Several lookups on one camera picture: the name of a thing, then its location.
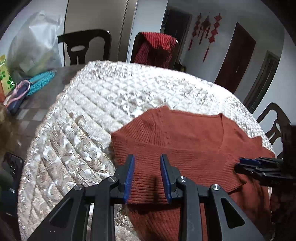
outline wooden door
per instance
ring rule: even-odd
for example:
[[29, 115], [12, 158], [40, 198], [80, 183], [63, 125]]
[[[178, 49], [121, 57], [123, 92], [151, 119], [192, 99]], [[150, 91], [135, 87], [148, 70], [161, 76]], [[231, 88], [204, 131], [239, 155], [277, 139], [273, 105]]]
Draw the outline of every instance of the wooden door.
[[215, 84], [234, 93], [248, 67], [255, 44], [251, 35], [237, 23]]

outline window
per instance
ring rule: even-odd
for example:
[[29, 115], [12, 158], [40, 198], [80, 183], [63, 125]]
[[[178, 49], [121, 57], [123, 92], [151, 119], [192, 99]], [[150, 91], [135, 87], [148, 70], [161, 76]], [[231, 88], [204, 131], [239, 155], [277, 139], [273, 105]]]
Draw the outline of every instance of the window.
[[266, 56], [260, 72], [250, 92], [244, 100], [244, 105], [251, 114], [253, 114], [253, 112], [263, 99], [264, 95], [266, 94], [276, 73], [277, 67], [279, 65], [279, 60], [280, 58], [277, 57], [275, 54], [269, 51], [266, 52]]

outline ribbed knit fabric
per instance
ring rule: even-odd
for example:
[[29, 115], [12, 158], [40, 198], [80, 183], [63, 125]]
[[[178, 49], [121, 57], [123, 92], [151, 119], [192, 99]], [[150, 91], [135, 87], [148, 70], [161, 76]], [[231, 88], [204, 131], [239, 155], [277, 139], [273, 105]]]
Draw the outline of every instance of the ribbed knit fabric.
[[[270, 225], [266, 187], [234, 173], [239, 157], [274, 157], [262, 147], [261, 137], [250, 139], [235, 122], [222, 114], [198, 115], [169, 110], [146, 111], [112, 134], [115, 157], [123, 164], [128, 154], [136, 157], [129, 217], [141, 240], [178, 239], [180, 207], [167, 205], [159, 159], [168, 155], [170, 164], [197, 184], [220, 184], [264, 233]], [[204, 209], [203, 237], [207, 240]]]
[[135, 57], [135, 63], [168, 68], [176, 38], [162, 33], [141, 32], [145, 42]]

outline black chair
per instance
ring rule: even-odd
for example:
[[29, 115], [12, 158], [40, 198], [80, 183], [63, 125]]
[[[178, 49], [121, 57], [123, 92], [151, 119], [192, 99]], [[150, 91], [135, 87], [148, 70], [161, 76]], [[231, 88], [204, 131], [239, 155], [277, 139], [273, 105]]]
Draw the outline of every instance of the black chair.
[[[105, 41], [103, 60], [109, 60], [110, 47], [111, 47], [111, 35], [109, 31], [103, 29], [91, 29], [85, 31], [78, 31], [60, 35], [57, 37], [59, 43], [67, 44], [67, 52], [70, 57], [70, 65], [85, 64], [85, 54], [89, 48], [89, 42], [95, 37], [102, 37]], [[78, 51], [72, 51], [73, 47], [84, 46], [84, 49]]]
[[[281, 137], [281, 132], [276, 127], [276, 124], [278, 124], [280, 126], [280, 128], [282, 129], [284, 126], [286, 126], [290, 123], [290, 120], [286, 116], [286, 114], [283, 112], [283, 110], [276, 103], [269, 103], [269, 105], [266, 107], [266, 109], [258, 117], [257, 122], [260, 123], [271, 110], [274, 110], [277, 113], [277, 118], [275, 119], [272, 128], [265, 134], [266, 134], [267, 138], [270, 138], [273, 135], [272, 138], [269, 140], [270, 143], [273, 145], [274, 142], [276, 141], [276, 139]], [[277, 156], [277, 158], [283, 158], [283, 152], [281, 152]]]

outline white plastic bag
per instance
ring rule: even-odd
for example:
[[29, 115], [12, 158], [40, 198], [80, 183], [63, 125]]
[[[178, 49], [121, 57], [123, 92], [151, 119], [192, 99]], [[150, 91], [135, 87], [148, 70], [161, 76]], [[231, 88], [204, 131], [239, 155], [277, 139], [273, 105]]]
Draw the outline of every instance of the white plastic bag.
[[14, 82], [61, 67], [57, 29], [60, 16], [34, 13], [13, 38], [7, 56], [7, 66]]

